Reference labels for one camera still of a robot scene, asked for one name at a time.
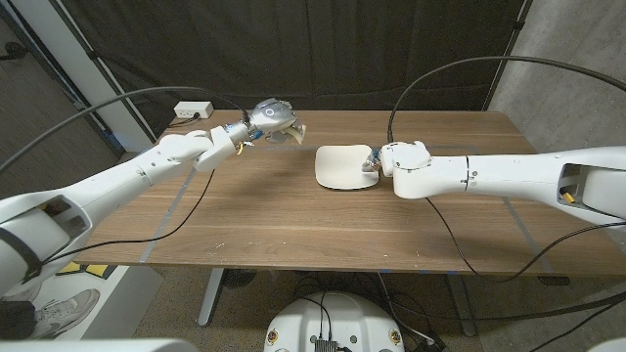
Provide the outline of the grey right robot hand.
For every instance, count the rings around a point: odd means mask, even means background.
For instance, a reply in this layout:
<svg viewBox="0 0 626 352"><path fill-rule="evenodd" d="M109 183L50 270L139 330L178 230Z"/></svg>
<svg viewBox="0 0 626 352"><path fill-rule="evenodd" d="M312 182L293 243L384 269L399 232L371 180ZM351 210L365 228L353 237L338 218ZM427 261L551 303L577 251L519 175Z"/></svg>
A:
<svg viewBox="0 0 626 352"><path fill-rule="evenodd" d="M371 149L370 154L361 166L363 172L378 172L380 170L380 150Z"/></svg>

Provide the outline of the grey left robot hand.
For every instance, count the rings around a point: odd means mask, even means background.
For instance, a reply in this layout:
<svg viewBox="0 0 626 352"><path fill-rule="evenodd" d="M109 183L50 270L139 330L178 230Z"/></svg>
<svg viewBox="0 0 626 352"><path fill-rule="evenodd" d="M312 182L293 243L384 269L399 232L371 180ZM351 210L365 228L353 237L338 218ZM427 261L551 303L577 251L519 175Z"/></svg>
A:
<svg viewBox="0 0 626 352"><path fill-rule="evenodd" d="M292 139L290 129L298 131L296 124L291 103L271 98L247 110L239 121L225 129L233 143L264 138L268 143L283 144Z"/></svg>

